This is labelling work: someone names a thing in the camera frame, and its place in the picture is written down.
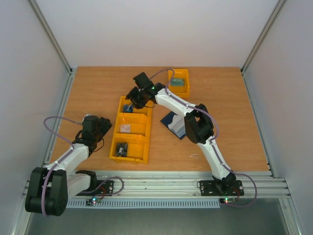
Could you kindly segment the blue card holder wallet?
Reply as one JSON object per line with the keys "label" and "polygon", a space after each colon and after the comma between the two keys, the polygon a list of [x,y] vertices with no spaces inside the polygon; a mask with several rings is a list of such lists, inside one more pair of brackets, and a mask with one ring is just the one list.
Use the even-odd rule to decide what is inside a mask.
{"label": "blue card holder wallet", "polygon": [[186,136],[184,119],[176,113],[170,111],[160,122],[180,140]]}

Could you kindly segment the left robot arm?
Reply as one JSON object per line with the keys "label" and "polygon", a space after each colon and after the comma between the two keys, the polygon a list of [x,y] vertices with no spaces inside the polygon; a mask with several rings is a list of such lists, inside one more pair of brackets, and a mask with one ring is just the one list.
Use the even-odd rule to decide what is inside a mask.
{"label": "left robot arm", "polygon": [[76,168],[97,150],[97,144],[103,141],[112,123],[107,118],[88,115],[80,124],[82,129],[62,156],[31,172],[24,206],[27,212],[60,216],[70,198],[84,193],[93,195],[98,191],[96,173],[76,171]]}

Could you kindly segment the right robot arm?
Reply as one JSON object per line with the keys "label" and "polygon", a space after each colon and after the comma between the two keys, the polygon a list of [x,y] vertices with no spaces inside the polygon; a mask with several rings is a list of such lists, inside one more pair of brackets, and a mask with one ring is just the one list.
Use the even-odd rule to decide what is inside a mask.
{"label": "right robot arm", "polygon": [[233,189],[236,176],[217,146],[215,139],[218,136],[218,128],[206,106],[187,102],[171,92],[168,85],[154,84],[144,72],[133,80],[136,86],[126,95],[126,99],[130,100],[136,109],[142,109],[152,101],[182,118],[187,138],[201,149],[211,167],[216,192],[219,195],[229,193]]}

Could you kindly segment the white card in bin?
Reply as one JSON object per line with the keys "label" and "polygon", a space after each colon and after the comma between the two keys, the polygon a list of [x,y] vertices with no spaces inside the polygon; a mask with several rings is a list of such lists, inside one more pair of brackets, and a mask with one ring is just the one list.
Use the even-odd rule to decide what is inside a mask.
{"label": "white card in bin", "polygon": [[131,132],[131,125],[130,124],[121,124],[120,125],[120,132],[121,133],[130,133]]}

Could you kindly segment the teal card in single bin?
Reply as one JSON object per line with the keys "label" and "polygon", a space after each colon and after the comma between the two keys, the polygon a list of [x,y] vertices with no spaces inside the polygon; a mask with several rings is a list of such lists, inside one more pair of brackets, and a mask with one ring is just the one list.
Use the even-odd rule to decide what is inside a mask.
{"label": "teal card in single bin", "polygon": [[184,79],[182,78],[172,78],[170,81],[171,86],[176,86],[176,87],[183,87],[184,86]]}

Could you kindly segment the black card in bin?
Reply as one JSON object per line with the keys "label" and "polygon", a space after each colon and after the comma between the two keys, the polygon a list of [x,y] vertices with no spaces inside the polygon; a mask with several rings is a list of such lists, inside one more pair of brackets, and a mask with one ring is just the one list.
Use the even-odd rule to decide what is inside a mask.
{"label": "black card in bin", "polygon": [[127,157],[128,144],[126,142],[119,142],[115,148],[115,156],[117,157]]}

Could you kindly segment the yellow bin top of row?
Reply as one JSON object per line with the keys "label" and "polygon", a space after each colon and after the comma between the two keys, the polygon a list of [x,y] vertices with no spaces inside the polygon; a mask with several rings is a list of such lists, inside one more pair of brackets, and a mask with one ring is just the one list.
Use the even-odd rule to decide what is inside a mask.
{"label": "yellow bin top of row", "polygon": [[126,99],[125,96],[120,97],[118,113],[126,113],[126,114],[143,114],[146,116],[150,116],[152,114],[152,108],[155,104],[152,101],[148,101],[147,104],[142,109],[137,109],[132,104],[132,102]]}

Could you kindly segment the yellow bin of row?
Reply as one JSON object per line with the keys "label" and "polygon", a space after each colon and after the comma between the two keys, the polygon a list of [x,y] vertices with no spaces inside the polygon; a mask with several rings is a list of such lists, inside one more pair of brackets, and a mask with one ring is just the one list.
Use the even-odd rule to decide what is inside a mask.
{"label": "yellow bin of row", "polygon": [[152,101],[148,101],[147,104],[142,109],[137,109],[132,104],[132,102],[126,99],[125,96],[120,97],[118,113],[126,113],[126,114],[143,114],[146,116],[150,116],[152,114],[152,108],[155,104]]}
{"label": "yellow bin of row", "polygon": [[[115,156],[117,143],[126,142],[128,144],[127,157]],[[109,158],[120,163],[129,162],[134,164],[147,164],[149,156],[149,138],[134,134],[114,134],[110,149]]]}
{"label": "yellow bin of row", "polygon": [[150,135],[151,119],[143,114],[126,114],[121,113],[116,117],[114,133],[123,134],[120,132],[121,124],[130,124],[131,132],[129,134],[142,135],[148,137]]}

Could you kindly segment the yellow bin middle of row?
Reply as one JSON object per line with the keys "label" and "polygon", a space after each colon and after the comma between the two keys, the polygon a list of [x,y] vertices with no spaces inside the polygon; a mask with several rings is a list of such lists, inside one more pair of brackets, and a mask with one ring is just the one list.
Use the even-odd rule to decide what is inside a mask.
{"label": "yellow bin middle of row", "polygon": [[123,134],[120,132],[121,124],[130,124],[131,132],[129,134],[142,135],[148,137],[150,135],[151,119],[143,114],[126,114],[121,113],[116,117],[114,133]]}

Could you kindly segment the yellow single bin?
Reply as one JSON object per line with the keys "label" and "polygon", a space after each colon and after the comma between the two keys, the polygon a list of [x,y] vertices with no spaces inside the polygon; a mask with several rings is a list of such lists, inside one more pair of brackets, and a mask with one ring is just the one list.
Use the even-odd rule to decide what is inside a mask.
{"label": "yellow single bin", "polygon": [[168,88],[171,92],[181,98],[190,95],[190,83],[188,69],[172,69],[168,71]]}

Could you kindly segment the yellow bin bottom of row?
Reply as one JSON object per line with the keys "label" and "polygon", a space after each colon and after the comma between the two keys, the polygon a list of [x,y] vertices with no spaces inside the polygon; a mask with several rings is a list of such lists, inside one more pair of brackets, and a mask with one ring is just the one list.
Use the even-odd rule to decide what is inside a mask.
{"label": "yellow bin bottom of row", "polygon": [[[128,144],[127,157],[115,156],[117,143],[126,142]],[[134,164],[147,164],[149,156],[149,138],[134,134],[114,134],[110,149],[109,158],[120,163],[129,162]]]}

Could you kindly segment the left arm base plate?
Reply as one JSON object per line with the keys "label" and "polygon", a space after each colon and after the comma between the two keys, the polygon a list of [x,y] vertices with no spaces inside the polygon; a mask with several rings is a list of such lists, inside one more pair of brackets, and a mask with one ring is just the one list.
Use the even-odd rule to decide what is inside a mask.
{"label": "left arm base plate", "polygon": [[102,186],[100,186],[96,191],[92,193],[79,193],[76,196],[95,196],[95,195],[103,195],[103,193],[113,193],[114,189],[114,181],[113,180],[108,180],[105,182]]}

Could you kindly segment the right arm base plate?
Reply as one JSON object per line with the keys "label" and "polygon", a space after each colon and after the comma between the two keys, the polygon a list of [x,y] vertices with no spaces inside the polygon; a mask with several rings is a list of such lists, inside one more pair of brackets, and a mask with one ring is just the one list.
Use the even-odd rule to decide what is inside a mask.
{"label": "right arm base plate", "polygon": [[214,180],[198,181],[197,187],[200,189],[201,196],[244,196],[244,189],[242,182],[235,180],[235,182],[225,187]]}

